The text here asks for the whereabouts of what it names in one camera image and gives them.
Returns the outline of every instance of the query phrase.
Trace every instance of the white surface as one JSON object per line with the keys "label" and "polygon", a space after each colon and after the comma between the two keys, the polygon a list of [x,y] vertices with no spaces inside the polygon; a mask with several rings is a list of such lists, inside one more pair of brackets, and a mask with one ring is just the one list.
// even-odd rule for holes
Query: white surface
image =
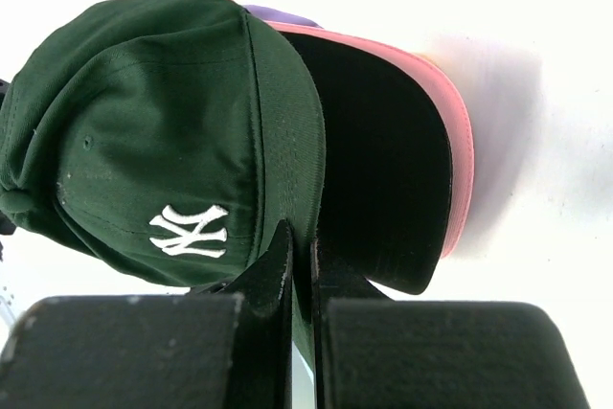
{"label": "white surface", "polygon": [[[42,39],[97,1],[2,0],[0,76],[11,80]],[[476,183],[461,243],[420,299],[543,307],[592,406],[613,407],[611,0],[238,1],[426,53],[444,69],[473,122]],[[3,268],[22,302],[159,289],[24,237],[6,239]],[[312,407],[305,382],[295,407]]]}

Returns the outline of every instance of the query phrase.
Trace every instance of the pink brim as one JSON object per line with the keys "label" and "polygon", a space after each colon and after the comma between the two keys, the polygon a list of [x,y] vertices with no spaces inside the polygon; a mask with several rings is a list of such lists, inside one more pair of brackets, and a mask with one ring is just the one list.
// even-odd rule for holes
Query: pink brim
{"label": "pink brim", "polygon": [[464,101],[453,83],[427,60],[383,43],[309,26],[266,22],[281,33],[312,35],[385,59],[410,76],[428,94],[443,119],[451,145],[451,210],[441,256],[449,255],[458,244],[465,226],[474,179],[474,146],[470,120]]}

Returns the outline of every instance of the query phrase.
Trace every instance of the black underbrim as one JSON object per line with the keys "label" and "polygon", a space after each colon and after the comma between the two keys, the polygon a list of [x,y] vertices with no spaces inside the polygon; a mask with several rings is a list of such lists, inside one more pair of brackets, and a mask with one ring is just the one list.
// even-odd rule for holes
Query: black underbrim
{"label": "black underbrim", "polygon": [[323,38],[283,34],[311,73],[324,111],[320,246],[373,282],[423,292],[451,206],[451,149],[439,112],[390,62]]}

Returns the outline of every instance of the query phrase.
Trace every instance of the ny logo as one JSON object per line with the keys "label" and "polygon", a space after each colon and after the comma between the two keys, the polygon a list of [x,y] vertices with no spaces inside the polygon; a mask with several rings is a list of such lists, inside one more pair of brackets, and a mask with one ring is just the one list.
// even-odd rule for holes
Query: ny logo
{"label": "ny logo", "polygon": [[[220,258],[225,254],[225,249],[197,249],[191,248],[190,245],[196,241],[225,241],[228,238],[225,228],[208,234],[201,233],[201,231],[214,220],[227,214],[226,210],[214,205],[199,215],[181,216],[171,205],[168,205],[164,208],[162,214],[154,217],[149,224],[170,230],[178,235],[178,237],[171,239],[149,239],[149,241],[158,248],[161,248],[169,256],[198,254],[200,256],[208,256],[209,258]],[[197,224],[191,232],[179,227],[180,225],[191,224]]]}

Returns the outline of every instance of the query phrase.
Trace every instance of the pink baseball cap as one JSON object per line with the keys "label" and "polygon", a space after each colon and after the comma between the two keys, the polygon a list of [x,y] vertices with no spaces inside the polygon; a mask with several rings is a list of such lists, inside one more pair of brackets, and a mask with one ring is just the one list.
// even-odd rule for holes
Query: pink baseball cap
{"label": "pink baseball cap", "polygon": [[289,41],[320,96],[327,161],[318,244],[373,282],[423,292],[456,247],[472,194],[462,96],[425,57],[244,7]]}

